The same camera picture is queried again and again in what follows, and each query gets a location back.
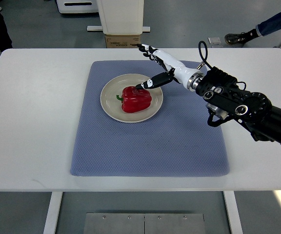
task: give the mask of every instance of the metal plate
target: metal plate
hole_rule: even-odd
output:
[[[205,234],[203,214],[87,213],[84,234]]]
[[[208,38],[210,45],[220,45],[221,39],[220,38]]]
[[[205,234],[203,214],[146,214],[145,234]]]
[[[84,234],[144,234],[144,214],[87,213]]]

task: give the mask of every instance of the white table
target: white table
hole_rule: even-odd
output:
[[[180,60],[201,60],[197,49],[164,51]],[[65,191],[281,189],[281,146],[255,142],[235,121],[222,125],[230,165],[225,176],[72,176],[73,145],[90,66],[97,60],[131,59],[146,58],[137,49],[10,49],[2,53],[0,191],[59,191],[56,200],[60,202]],[[281,108],[281,49],[209,49],[208,62],[245,81],[247,90],[266,94]]]

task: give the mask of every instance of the floor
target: floor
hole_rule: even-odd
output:
[[[0,5],[14,48],[106,47],[102,32],[86,31],[88,25],[100,25],[97,13],[62,15],[54,0],[3,0]],[[200,40],[220,37],[221,46],[229,47],[224,35],[247,32],[279,11],[281,0],[144,0],[143,25],[151,32],[141,41],[157,48],[197,48]],[[271,48],[280,41],[281,30],[244,47]],[[42,233],[50,195],[0,192],[0,233]],[[243,233],[281,233],[281,205],[273,191],[235,196]],[[98,211],[204,213],[207,234],[230,233],[220,192],[65,193],[57,233],[83,233],[86,212]]]

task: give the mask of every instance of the plate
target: plate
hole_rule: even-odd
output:
[[[142,111],[126,113],[122,110],[122,103],[116,95],[121,96],[127,86],[136,86],[150,78],[141,74],[125,74],[113,78],[101,91],[100,103],[103,110],[113,119],[123,123],[139,123],[152,117],[160,109],[163,102],[163,93],[160,87],[148,90],[152,97],[150,106]]]

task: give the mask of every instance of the cable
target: cable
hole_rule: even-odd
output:
[[[244,81],[239,81],[236,84],[244,84],[243,90],[246,90],[247,84]]]
[[[205,48],[205,58],[203,57],[202,52],[201,52],[201,44],[203,44],[203,45],[204,45],[204,48]],[[200,54],[200,57],[201,57],[202,61],[203,61],[210,69],[212,69],[212,66],[210,66],[210,64],[207,62],[207,58],[208,58],[208,47],[207,47],[207,44],[206,44],[203,40],[199,41],[198,49],[199,49],[199,54]]]

